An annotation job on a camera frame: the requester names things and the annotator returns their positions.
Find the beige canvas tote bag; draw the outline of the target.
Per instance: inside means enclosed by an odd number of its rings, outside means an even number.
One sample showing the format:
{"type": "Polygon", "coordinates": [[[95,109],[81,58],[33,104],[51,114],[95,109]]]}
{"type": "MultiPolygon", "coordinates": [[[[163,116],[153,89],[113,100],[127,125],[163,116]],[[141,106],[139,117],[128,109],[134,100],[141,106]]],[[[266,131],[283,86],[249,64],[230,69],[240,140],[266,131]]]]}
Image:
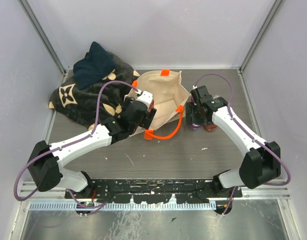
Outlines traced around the beige canvas tote bag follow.
{"type": "Polygon", "coordinates": [[[144,133],[144,139],[168,140],[180,129],[185,116],[185,104],[190,93],[182,85],[182,72],[169,69],[148,71],[134,80],[132,85],[141,91],[153,95],[153,108],[156,109],[149,129],[139,127],[134,135],[144,133]],[[163,125],[177,120],[175,129],[165,136],[156,135],[154,131],[163,125]]]}

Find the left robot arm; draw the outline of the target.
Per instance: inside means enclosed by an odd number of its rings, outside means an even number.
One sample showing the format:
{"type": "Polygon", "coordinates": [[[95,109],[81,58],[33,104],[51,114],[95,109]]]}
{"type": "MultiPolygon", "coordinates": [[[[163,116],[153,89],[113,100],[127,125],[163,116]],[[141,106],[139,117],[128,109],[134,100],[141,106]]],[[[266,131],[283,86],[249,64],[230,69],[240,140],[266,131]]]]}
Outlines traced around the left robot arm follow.
{"type": "Polygon", "coordinates": [[[91,178],[84,171],[75,172],[65,166],[84,154],[128,138],[137,128],[148,129],[157,111],[152,102],[153,95],[147,91],[137,98],[127,96],[118,116],[107,118],[92,130],[52,144],[38,142],[30,156],[35,162],[28,167],[37,190],[47,192],[59,187],[89,198],[95,189],[91,178]]]}

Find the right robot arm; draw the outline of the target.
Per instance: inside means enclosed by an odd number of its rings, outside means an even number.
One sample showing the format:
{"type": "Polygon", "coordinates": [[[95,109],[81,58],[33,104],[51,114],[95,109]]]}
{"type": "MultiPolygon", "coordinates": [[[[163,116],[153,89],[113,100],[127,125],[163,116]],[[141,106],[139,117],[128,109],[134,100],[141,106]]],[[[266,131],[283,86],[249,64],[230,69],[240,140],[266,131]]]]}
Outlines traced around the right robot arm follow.
{"type": "Polygon", "coordinates": [[[211,188],[218,197],[232,187],[254,189],[281,175],[280,146],[254,133],[228,106],[223,97],[212,97],[206,86],[193,87],[191,101],[185,104],[186,125],[213,131],[219,127],[242,154],[241,166],[213,176],[211,188]]]}

